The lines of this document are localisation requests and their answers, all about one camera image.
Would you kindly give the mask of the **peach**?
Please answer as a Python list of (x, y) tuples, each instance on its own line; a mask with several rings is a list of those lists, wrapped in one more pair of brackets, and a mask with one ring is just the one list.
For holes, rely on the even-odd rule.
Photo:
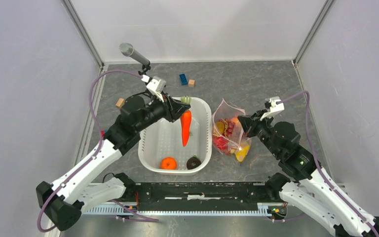
[(238, 117), (233, 117), (230, 121), (234, 124), (235, 127), (241, 127), (241, 123), (238, 120)]

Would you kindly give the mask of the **orange carrot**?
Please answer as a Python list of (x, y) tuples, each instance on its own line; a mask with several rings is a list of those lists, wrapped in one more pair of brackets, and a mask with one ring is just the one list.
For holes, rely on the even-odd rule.
[(192, 122), (192, 114), (190, 110), (185, 111), (181, 117), (181, 138), (182, 145), (185, 147), (188, 144), (190, 138), (190, 126)]

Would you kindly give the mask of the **purple grapes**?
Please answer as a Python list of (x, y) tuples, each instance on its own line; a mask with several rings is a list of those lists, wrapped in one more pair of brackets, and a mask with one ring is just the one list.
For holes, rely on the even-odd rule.
[(234, 124), (229, 119), (224, 120), (224, 123), (226, 124), (226, 129), (224, 131), (224, 136), (227, 137), (227, 138), (231, 138), (232, 134), (234, 132), (235, 126), (234, 126)]

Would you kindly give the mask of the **clear zip top bag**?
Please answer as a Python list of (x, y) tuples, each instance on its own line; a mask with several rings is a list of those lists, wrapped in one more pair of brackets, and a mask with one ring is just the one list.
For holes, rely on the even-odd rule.
[(213, 146), (224, 155), (234, 155), (239, 163), (244, 162), (251, 148), (251, 139), (238, 120), (244, 115), (244, 109), (222, 99), (212, 118)]

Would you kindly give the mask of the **brown kiwi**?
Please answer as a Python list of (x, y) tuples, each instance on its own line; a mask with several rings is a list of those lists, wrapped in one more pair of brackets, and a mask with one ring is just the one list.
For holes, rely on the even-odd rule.
[(213, 135), (216, 137), (220, 137), (223, 135), (225, 129), (226, 129), (226, 124), (223, 121), (218, 121), (214, 124)]

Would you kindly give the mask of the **yellow pear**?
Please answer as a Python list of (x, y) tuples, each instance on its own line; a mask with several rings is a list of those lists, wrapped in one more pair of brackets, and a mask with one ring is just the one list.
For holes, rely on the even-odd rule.
[(235, 150), (234, 155), (238, 162), (243, 162), (248, 155), (250, 150), (250, 144), (249, 143), (242, 143), (241, 148)]

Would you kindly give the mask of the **red bell pepper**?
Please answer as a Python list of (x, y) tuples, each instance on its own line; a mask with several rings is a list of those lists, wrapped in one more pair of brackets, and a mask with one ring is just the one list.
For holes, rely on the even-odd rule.
[(213, 136), (213, 145), (222, 153), (228, 152), (228, 139), (223, 136)]

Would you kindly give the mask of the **white plastic basket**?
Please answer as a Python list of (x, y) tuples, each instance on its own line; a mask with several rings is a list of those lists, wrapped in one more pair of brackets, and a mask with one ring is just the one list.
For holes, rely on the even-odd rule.
[[(145, 168), (164, 175), (194, 175), (209, 163), (212, 154), (212, 112), (201, 98), (192, 97), (190, 106), (192, 122), (185, 147), (182, 145), (180, 119), (169, 122), (162, 118), (141, 132), (138, 156)], [(197, 156), (202, 163), (188, 170), (186, 163), (192, 156)], [(160, 162), (166, 157), (176, 160), (176, 170), (160, 169)]]

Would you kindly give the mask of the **orange tangerine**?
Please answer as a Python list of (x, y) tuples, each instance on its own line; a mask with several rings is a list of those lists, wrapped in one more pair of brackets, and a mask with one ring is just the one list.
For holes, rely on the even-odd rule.
[(160, 169), (176, 170), (178, 164), (173, 157), (166, 157), (160, 162)]

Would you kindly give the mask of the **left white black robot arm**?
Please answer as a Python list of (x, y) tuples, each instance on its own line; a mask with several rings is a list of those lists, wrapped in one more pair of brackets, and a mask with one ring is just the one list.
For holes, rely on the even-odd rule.
[(165, 119), (168, 122), (179, 120), (190, 110), (191, 98), (174, 99), (167, 93), (160, 97), (150, 96), (146, 103), (144, 92), (128, 97), (120, 108), (120, 114), (104, 135), (100, 135), (98, 145), (66, 174), (52, 183), (42, 181), (36, 187), (40, 212), (37, 228), (46, 233), (54, 228), (67, 230), (74, 225), (82, 213), (92, 206), (102, 203), (96, 196), (110, 200), (121, 198), (130, 201), (135, 196), (135, 187), (121, 183), (116, 195), (109, 195), (108, 189), (83, 196), (82, 192), (106, 167), (125, 155), (141, 139), (140, 133)]

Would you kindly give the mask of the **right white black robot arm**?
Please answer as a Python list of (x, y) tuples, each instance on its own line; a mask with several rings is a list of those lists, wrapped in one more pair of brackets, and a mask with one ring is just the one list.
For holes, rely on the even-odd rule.
[(245, 135), (258, 137), (279, 161), (283, 173), (271, 176), (265, 195), (271, 201), (291, 203), (322, 225), (334, 237), (379, 237), (379, 216), (357, 205), (328, 175), (311, 152), (300, 145), (292, 123), (261, 116), (238, 116)]

